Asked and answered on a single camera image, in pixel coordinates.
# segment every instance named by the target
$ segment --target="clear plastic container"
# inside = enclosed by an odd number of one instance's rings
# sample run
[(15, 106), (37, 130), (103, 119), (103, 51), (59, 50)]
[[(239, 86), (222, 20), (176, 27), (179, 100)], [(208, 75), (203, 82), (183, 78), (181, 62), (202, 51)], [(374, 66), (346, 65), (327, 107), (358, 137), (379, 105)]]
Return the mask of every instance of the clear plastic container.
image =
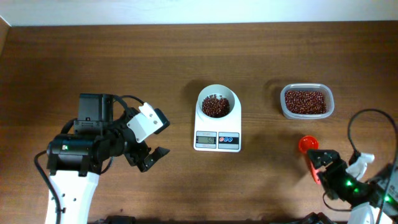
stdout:
[[(319, 91), (325, 96), (326, 103), (326, 113), (324, 114), (297, 114), (290, 112), (286, 107), (285, 93), (289, 90), (296, 91)], [(333, 110), (335, 109), (335, 102), (333, 100), (333, 94), (330, 89), (323, 85), (317, 83), (295, 83), (285, 86), (285, 88), (280, 93), (280, 104), (282, 106), (282, 111), (287, 119), (322, 119), (329, 117)]]

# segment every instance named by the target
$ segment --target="wooden table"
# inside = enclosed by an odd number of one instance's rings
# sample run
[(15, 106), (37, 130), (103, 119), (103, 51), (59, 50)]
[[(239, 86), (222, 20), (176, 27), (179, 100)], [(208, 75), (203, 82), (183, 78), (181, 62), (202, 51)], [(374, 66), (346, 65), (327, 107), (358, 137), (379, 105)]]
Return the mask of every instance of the wooden table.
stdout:
[[(149, 172), (116, 158), (99, 180), (89, 221), (130, 215), (268, 222), (310, 212), (347, 220), (324, 206), (297, 143), (310, 134), (348, 159), (346, 128), (355, 112), (379, 108), (398, 118), (398, 22), (13, 27), (0, 75), (1, 223), (44, 223), (49, 192), (33, 158), (77, 116), (80, 93), (136, 95), (172, 123), (147, 139), (171, 149)], [(299, 82), (331, 88), (331, 117), (284, 118), (280, 91)], [(212, 83), (228, 86), (242, 103), (237, 154), (193, 150), (195, 103)], [(115, 110), (119, 116), (121, 107)], [(376, 155), (366, 178), (392, 160), (394, 133), (382, 116), (364, 114), (353, 138), (360, 151)], [(47, 158), (40, 161), (45, 166)]]

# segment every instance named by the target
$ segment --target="beans in bowl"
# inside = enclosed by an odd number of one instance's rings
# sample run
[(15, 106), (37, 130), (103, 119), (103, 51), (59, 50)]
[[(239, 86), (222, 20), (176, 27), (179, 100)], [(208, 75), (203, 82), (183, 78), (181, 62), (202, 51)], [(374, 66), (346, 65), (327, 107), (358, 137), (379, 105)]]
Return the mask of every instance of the beans in bowl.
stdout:
[(207, 96), (201, 104), (201, 110), (212, 118), (222, 118), (229, 113), (229, 101), (220, 95), (220, 99), (217, 95)]
[(287, 91), (285, 102), (287, 109), (292, 113), (326, 113), (325, 96), (319, 91)]

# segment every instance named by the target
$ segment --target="robotic arm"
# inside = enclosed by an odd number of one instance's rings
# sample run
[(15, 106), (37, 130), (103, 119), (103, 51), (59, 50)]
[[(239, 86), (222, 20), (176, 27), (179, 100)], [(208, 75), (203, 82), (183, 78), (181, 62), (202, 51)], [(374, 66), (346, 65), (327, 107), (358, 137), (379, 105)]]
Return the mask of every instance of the robotic arm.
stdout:
[[(140, 111), (129, 108), (125, 97), (140, 101), (143, 104)], [(116, 121), (113, 121), (114, 101), (124, 108)], [(124, 155), (130, 166), (148, 171), (169, 150), (158, 147), (149, 154), (151, 148), (144, 140), (169, 125), (160, 109), (153, 109), (134, 96), (81, 94), (78, 118), (69, 121), (42, 153), (49, 157), (49, 179), (37, 167), (50, 189), (45, 223), (86, 224), (99, 177), (109, 168), (113, 157)], [(68, 134), (72, 126), (74, 133)], [(109, 158), (107, 168), (102, 171), (103, 162)]]
[(398, 137), (397, 126), (391, 116), (381, 110), (366, 109), (356, 113), (348, 125), (348, 139), (354, 149), (349, 167), (334, 150), (310, 149), (307, 154), (315, 169), (326, 167), (325, 171), (317, 173), (325, 190), (323, 196), (327, 195), (332, 200), (347, 201), (352, 207), (351, 210), (336, 210), (329, 207), (323, 199), (328, 208), (339, 212), (351, 212), (348, 224), (392, 224), (393, 219), (395, 218), (396, 222), (398, 216), (398, 142), (394, 162), (365, 183), (360, 182), (359, 179), (364, 175), (367, 163), (372, 162), (374, 156), (360, 153), (355, 148), (350, 127), (359, 114), (367, 111), (375, 111), (386, 116)]

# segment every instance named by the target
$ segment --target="white wall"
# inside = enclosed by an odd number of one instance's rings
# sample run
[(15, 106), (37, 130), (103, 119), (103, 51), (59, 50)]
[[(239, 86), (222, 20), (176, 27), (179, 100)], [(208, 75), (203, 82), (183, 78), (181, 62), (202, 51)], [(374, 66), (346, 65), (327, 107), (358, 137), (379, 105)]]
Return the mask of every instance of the white wall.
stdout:
[(398, 0), (0, 0), (12, 26), (398, 20)]

